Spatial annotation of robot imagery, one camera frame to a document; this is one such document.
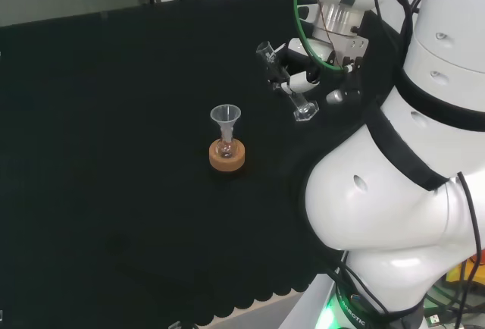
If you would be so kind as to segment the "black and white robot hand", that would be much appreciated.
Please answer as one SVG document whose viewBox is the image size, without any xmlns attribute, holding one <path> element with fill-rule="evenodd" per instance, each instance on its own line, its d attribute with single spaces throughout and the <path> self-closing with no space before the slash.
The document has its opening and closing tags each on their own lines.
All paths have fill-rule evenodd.
<svg viewBox="0 0 485 329">
<path fill-rule="evenodd" d="M 297 112 L 318 109 L 316 102 L 309 102 L 304 93 L 317 86 L 334 88 L 329 92 L 326 103 L 331 105 L 358 105 L 364 95 L 361 83 L 361 70 L 368 40 L 361 28 L 351 27 L 349 35 L 331 33 L 335 42 L 344 47 L 337 53 L 329 43 L 310 39 L 309 46 L 317 52 L 319 58 L 328 64 L 323 66 L 315 58 L 307 55 L 299 38 L 291 39 L 278 49 L 272 49 L 269 43 L 262 43 L 268 50 L 262 52 L 266 62 L 268 82 L 275 89 L 286 93 L 293 101 Z"/>
</svg>

